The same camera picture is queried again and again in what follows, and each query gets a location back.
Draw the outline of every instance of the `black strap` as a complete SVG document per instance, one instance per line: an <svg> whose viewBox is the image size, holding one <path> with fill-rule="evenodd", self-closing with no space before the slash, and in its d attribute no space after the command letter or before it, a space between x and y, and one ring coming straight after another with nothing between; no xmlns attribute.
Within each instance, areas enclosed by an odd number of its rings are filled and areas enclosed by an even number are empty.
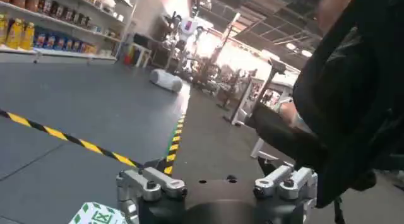
<svg viewBox="0 0 404 224"><path fill-rule="evenodd" d="M343 218L343 212L341 209L342 199L341 197L337 197L334 200L334 212L335 212L335 223L336 224L345 224L345 219Z"/></svg>

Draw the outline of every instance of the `hazard tape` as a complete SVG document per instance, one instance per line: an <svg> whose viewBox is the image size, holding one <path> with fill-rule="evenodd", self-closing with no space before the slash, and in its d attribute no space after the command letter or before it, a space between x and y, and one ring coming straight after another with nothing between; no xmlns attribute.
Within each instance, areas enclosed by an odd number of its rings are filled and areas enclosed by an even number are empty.
<svg viewBox="0 0 404 224"><path fill-rule="evenodd" d="M182 134L182 128L184 127L184 121L185 121L185 113L182 114L181 118L177 122L174 135L169 145L169 153L159 163L159 166L157 167L160 171L164 172L165 175L169 176L172 175L172 169L174 166L175 159L177 158L179 143L181 141L181 134Z"/></svg>
<svg viewBox="0 0 404 224"><path fill-rule="evenodd" d="M85 140L75 138L75 137L71 136L70 134L65 134L65 133L62 133L61 131L58 131L56 129L53 129L53 128L50 128L50 127L47 127L47 126L43 126L43 125L38 124L38 123L36 123L34 121L31 121L31 120L28 120L28 119L23 118L21 116L18 116L16 114L12 114L10 112L6 112L6 111L3 111L3 110L0 109L0 116L3 116L5 118L7 118L7 119L12 120L13 122L21 124L21 125L37 129L38 131L45 132L45 133L50 134L51 136L57 137L57 138L59 138L61 140L69 141L71 143L75 143L77 145L80 145L80 146L92 151L92 152L98 153L100 155L105 155L105 156L107 156L109 158L113 158L114 160L117 160L117 161L119 161L121 163L125 163L127 165L132 166L132 167L144 168L144 166L142 164L137 163L136 161L131 160L130 158L127 158L127 157L122 156L120 154L117 154L117 153L111 152L109 150L103 149L103 148L101 148L101 147L99 147L99 146L97 146L95 144L89 143L89 142L87 142Z"/></svg>

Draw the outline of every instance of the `green and white box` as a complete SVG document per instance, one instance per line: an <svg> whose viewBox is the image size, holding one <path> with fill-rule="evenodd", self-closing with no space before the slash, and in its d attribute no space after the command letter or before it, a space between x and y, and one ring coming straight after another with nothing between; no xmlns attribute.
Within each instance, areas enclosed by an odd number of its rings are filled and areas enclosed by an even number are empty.
<svg viewBox="0 0 404 224"><path fill-rule="evenodd" d="M122 213L99 203L84 203L69 224L127 224Z"/></svg>

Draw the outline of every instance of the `ceiling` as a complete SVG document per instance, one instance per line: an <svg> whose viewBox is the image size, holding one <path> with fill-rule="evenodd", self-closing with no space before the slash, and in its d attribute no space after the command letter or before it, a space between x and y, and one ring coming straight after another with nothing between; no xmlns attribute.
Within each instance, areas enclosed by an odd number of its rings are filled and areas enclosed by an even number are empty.
<svg viewBox="0 0 404 224"><path fill-rule="evenodd" d="M320 0L194 0L199 17L223 32L237 13L231 37L257 50L267 50L283 62L302 68L321 41L316 6Z"/></svg>

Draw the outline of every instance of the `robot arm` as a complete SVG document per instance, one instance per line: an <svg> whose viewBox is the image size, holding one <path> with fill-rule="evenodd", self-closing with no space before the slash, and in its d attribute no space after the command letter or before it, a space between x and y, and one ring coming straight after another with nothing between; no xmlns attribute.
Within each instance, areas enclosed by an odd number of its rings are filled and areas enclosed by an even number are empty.
<svg viewBox="0 0 404 224"><path fill-rule="evenodd" d="M316 205L317 174L281 166L255 181L171 179L154 168L117 176L118 205L137 223L306 223Z"/></svg>

